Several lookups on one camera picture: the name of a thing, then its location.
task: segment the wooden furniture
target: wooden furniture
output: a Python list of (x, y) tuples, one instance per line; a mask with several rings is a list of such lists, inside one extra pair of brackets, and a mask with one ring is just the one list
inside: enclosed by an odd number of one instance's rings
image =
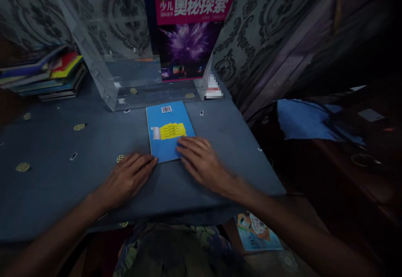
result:
[(269, 121), (252, 131), (285, 187), (302, 191), (333, 235), (374, 261), (397, 264), (400, 176), (354, 164), (356, 150), (347, 143), (285, 141), (276, 109)]

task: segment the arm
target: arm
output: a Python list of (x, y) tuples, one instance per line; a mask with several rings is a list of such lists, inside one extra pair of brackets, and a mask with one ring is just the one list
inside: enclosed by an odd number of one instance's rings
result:
[(98, 189), (31, 243), (5, 276), (47, 275), (102, 214), (122, 205), (140, 191), (157, 160), (152, 155), (140, 156), (138, 153), (126, 156)]
[(376, 268), (340, 240), (316, 229), (244, 180), (231, 175), (209, 142), (181, 137), (177, 147), (196, 181), (234, 200), (261, 219), (322, 276), (378, 276)]

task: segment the yellow label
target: yellow label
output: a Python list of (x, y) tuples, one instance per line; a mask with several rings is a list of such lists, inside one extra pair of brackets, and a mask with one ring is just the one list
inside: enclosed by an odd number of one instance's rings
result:
[(160, 128), (160, 138), (162, 140), (172, 139), (186, 135), (186, 130), (183, 123), (169, 123)]

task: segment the left hand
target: left hand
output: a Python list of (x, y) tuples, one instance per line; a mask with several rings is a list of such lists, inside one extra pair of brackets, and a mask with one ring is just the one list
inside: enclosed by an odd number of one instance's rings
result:
[(127, 155), (90, 195), (91, 199), (101, 207), (103, 213), (121, 206), (141, 190), (157, 163), (158, 158), (153, 155)]

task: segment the yellow book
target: yellow book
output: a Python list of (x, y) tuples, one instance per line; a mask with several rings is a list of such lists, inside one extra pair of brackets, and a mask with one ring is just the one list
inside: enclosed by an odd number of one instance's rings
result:
[(65, 78), (68, 76), (68, 74), (71, 72), (71, 70), (82, 60), (82, 56), (77, 56), (64, 71), (57, 71), (57, 72), (52, 72), (52, 75), (50, 76), (50, 79), (56, 79), (56, 78)]

